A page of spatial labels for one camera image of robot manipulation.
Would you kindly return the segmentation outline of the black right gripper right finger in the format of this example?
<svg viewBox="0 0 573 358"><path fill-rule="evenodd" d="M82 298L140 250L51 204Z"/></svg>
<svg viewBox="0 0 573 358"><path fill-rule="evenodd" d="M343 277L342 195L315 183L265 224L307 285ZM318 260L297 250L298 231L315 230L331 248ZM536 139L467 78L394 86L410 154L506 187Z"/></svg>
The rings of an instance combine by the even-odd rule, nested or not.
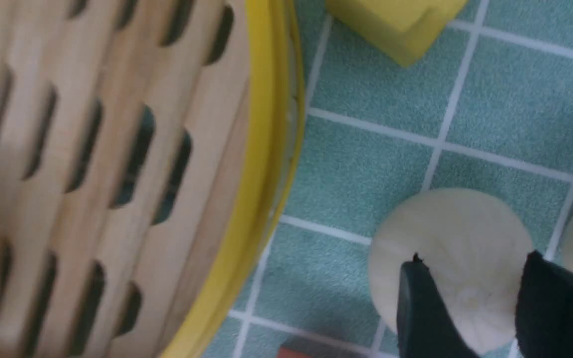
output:
<svg viewBox="0 0 573 358"><path fill-rule="evenodd" d="M524 358L573 358L573 272L529 253L515 326Z"/></svg>

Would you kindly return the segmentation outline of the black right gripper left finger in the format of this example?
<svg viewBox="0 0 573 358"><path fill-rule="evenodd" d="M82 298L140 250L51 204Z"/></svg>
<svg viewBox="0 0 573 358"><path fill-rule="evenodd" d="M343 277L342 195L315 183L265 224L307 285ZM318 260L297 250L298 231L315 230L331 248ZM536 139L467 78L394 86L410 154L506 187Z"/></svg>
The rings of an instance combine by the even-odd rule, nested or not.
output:
<svg viewBox="0 0 573 358"><path fill-rule="evenodd" d="M477 358L464 342L417 253L401 265L396 312L401 358Z"/></svg>

